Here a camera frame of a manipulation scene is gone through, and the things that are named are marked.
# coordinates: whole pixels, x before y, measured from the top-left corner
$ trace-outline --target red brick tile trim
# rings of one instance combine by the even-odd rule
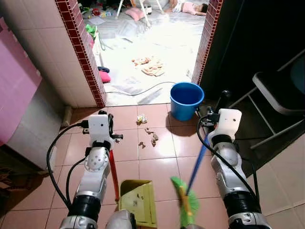
[[[193,83],[200,84],[206,64],[206,59],[213,42],[214,33],[223,1],[224,0],[210,0],[209,2],[203,26],[203,33],[201,35],[201,42],[199,45],[198,55],[192,76]]]
[[[105,107],[106,93],[96,66],[92,49],[87,42],[85,24],[77,0],[55,0],[55,2],[96,105],[98,107]]]

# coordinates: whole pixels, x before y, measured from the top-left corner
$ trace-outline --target dark wall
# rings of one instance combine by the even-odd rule
[[[305,48],[304,28],[304,1],[224,1],[201,83],[206,97],[223,89],[242,96],[254,73],[276,71]]]

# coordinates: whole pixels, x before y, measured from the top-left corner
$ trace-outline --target broom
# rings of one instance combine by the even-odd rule
[[[195,179],[205,151],[206,147],[202,146],[195,167],[193,169],[193,173],[188,187],[186,186],[186,183],[178,177],[171,177],[172,183],[175,186],[177,193],[181,199],[180,224],[182,228],[186,227],[189,224],[195,223],[195,215],[199,209],[199,201],[195,193],[191,190],[191,187],[193,185],[193,181]]]

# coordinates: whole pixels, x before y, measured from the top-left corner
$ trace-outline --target dustpan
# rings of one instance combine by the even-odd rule
[[[125,180],[121,183],[119,209],[134,214],[138,226],[157,228],[153,182]]]

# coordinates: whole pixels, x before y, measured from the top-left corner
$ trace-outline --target white wall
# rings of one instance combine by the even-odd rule
[[[273,229],[305,229],[305,134],[257,171],[262,212]],[[248,178],[253,185],[253,176]]]
[[[41,75],[73,107],[96,106],[55,0],[0,0],[4,20]]]

